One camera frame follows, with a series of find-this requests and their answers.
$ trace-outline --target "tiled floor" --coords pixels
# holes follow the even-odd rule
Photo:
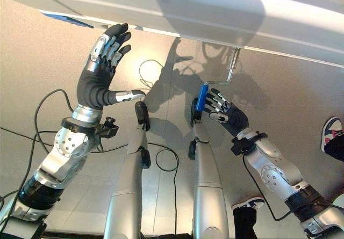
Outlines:
[[[76,105],[76,84],[90,47],[102,30],[77,27],[49,19],[37,10],[10,0],[1,3],[1,127],[32,136],[37,103],[48,92],[65,89]],[[192,99],[208,80],[224,79],[230,48],[132,30],[132,51],[121,61],[113,90],[144,88],[150,111],[150,142],[173,148],[180,157],[176,178],[177,231],[190,233],[195,163],[187,150],[193,139],[189,125]],[[139,66],[145,60],[157,60]],[[320,151],[320,133],[327,118],[344,118],[344,69],[277,55],[242,50],[240,62],[229,86],[218,87],[249,117],[250,126],[266,132],[271,142],[302,171],[324,197],[330,199],[344,186],[344,166]],[[114,139],[104,141],[109,149],[128,142],[135,125],[134,102],[104,109],[104,116],[117,119],[120,127]],[[39,113],[40,129],[59,129],[61,118],[69,116],[61,95],[49,99]],[[204,116],[211,144],[224,184],[230,236],[234,237],[231,205],[257,194],[244,170],[241,157],[230,152],[231,136]],[[14,190],[25,172],[30,141],[1,130],[0,194]],[[149,146],[151,159],[160,150]],[[82,172],[68,187],[47,219],[48,229],[102,233],[110,194],[125,148],[106,154],[91,154]],[[37,145],[33,168],[44,158]],[[169,168],[171,154],[158,161]],[[142,175],[142,232],[146,235],[174,230],[173,173],[160,171],[155,162]],[[283,202],[262,183],[276,216],[288,211]],[[304,238],[293,215],[274,222],[267,207],[258,211],[258,238]]]

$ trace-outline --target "silver metal arm segment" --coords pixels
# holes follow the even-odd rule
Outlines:
[[[239,140],[252,139],[257,134],[246,128],[237,135]],[[257,170],[264,184],[282,199],[301,221],[310,236],[330,227],[344,231],[344,213],[329,207],[325,199],[304,180],[298,168],[283,157],[265,137],[255,141],[253,151],[246,154],[247,162]]]
[[[195,239],[228,239],[228,219],[222,183],[209,144],[209,135],[200,120],[193,121],[197,177],[193,204],[193,237]]]
[[[79,105],[71,120],[89,129],[99,123],[101,116],[102,111]],[[62,127],[55,136],[53,149],[20,191],[3,233],[32,238],[35,228],[40,227],[63,190],[82,169],[88,154],[98,146],[98,139],[94,133],[72,132]],[[13,201],[14,197],[3,207],[0,222],[9,215]]]
[[[142,168],[149,168],[144,125],[132,135],[128,152],[114,186],[106,217],[104,239],[140,238],[142,215]]]

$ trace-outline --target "robot finger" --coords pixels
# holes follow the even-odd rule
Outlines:
[[[228,116],[217,113],[217,112],[211,112],[209,114],[210,119],[218,121],[218,122],[228,122]]]
[[[210,107],[212,111],[216,111],[217,113],[223,113],[223,110],[219,108],[216,103],[211,102],[210,100],[205,100],[205,105]]]
[[[219,91],[215,88],[211,88],[211,92],[215,93],[217,95],[217,97],[221,100],[221,103],[223,105],[225,105],[227,108],[230,106],[231,102],[228,100],[227,97],[223,96],[221,91]]]
[[[104,34],[109,36],[109,38],[112,36],[116,37],[117,35],[122,34],[122,33],[126,32],[127,30],[128,30],[128,24],[127,23],[124,23],[122,25],[116,24],[116,25],[113,25],[110,28],[108,28],[104,32]]]
[[[113,45],[111,45],[110,49],[106,52],[106,58],[109,59],[109,60],[112,59],[113,55],[119,49],[119,47],[125,41],[128,41],[130,38],[131,38],[131,33],[130,32],[126,32],[126,33],[120,35],[119,37],[117,37],[117,39],[115,40]]]
[[[216,108],[216,104],[215,103],[213,103],[213,102],[211,102],[210,100],[205,100],[205,104],[207,105],[207,106],[209,106],[210,108],[212,108],[213,110]]]
[[[96,41],[95,45],[90,51],[90,59],[92,62],[96,62],[99,55],[102,55],[106,44],[111,40],[112,37],[124,30],[122,25],[116,24],[108,28]]]
[[[209,114],[213,112],[212,110],[210,110],[209,108],[206,108],[206,107],[204,108],[204,111],[209,113]]]
[[[216,108],[217,112],[226,112],[227,111],[227,105],[225,104],[225,102],[221,98],[216,97],[211,93],[207,93],[206,97],[212,99],[215,102],[215,104],[216,104],[215,108]]]
[[[111,65],[116,68],[119,61],[123,58],[123,56],[128,53],[131,49],[131,45],[126,45],[122,47],[118,52],[116,52],[112,59],[111,59]]]

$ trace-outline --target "robotic hand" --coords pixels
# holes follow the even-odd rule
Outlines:
[[[206,96],[213,102],[206,99],[206,106],[204,111],[209,113],[209,117],[212,120],[220,122],[220,124],[234,137],[242,130],[248,127],[247,116],[238,109],[233,103],[231,103],[221,92],[212,88],[211,91],[216,94],[214,96],[208,93]]]
[[[102,110],[103,106],[145,96],[140,90],[109,90],[119,61],[131,49],[130,45],[121,48],[131,37],[127,30],[127,24],[117,24],[108,28],[96,41],[77,85],[77,100],[80,105]]]
[[[299,218],[305,233],[314,237],[332,233],[337,227],[344,231],[344,214],[333,207],[304,180],[299,169],[281,154],[267,139],[267,134],[252,131],[246,115],[217,89],[207,94],[209,117],[234,136],[231,151],[243,154],[257,170],[264,184]]]
[[[119,61],[131,49],[130,45],[121,48],[131,37],[127,29],[127,24],[117,24],[96,41],[77,85],[78,106],[71,117],[62,119],[54,147],[34,175],[2,208],[1,236],[40,238],[45,229],[44,219],[82,169],[88,154],[98,146],[99,138],[115,136],[118,130],[113,118],[99,123],[103,107],[145,96],[139,90],[109,90]]]

